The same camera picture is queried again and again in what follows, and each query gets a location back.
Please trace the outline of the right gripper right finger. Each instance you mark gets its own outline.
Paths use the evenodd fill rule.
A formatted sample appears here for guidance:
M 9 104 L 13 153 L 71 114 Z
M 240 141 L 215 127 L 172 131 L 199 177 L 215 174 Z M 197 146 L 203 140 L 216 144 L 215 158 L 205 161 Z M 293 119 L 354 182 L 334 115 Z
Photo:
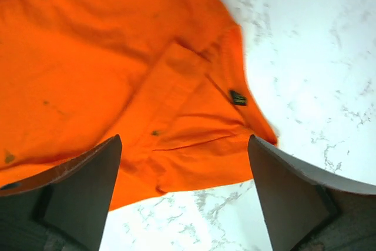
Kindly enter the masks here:
M 375 250 L 375 186 L 251 135 L 250 167 L 273 250 Z

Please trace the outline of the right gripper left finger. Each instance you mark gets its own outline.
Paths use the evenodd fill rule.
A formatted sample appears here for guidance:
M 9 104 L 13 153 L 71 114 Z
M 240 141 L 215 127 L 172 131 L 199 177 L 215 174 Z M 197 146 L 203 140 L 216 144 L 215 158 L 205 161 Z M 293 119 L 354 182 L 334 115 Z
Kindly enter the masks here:
M 99 250 L 121 152 L 116 135 L 1 187 L 1 250 Z

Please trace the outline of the orange t shirt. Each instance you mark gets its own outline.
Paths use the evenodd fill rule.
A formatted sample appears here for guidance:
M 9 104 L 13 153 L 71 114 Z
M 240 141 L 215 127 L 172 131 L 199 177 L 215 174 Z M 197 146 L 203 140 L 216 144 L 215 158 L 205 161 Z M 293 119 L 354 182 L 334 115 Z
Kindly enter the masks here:
M 1 0 L 1 184 L 119 135 L 111 209 L 250 180 L 277 137 L 220 0 Z

